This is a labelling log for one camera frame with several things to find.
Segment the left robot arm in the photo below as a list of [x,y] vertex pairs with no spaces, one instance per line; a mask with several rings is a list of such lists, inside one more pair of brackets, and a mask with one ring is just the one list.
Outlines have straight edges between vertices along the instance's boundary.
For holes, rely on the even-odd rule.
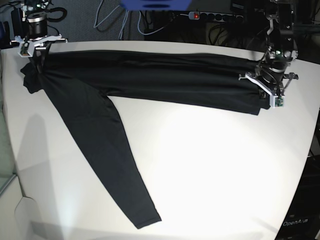
[[250,71],[242,70],[239,80],[257,85],[262,98],[269,99],[272,108],[282,107],[285,90],[299,76],[286,73],[298,56],[294,39],[295,6],[291,0],[245,0],[243,13],[247,23],[263,24],[266,51]]

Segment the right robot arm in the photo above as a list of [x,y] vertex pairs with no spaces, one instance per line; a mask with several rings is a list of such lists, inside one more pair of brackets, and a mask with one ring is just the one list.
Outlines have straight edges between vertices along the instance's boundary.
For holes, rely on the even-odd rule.
[[18,48],[18,55],[28,58],[38,72],[42,71],[46,56],[52,44],[67,43],[57,28],[51,23],[59,23],[67,17],[63,7],[53,7],[51,0],[15,0],[11,20],[14,40],[11,47]]

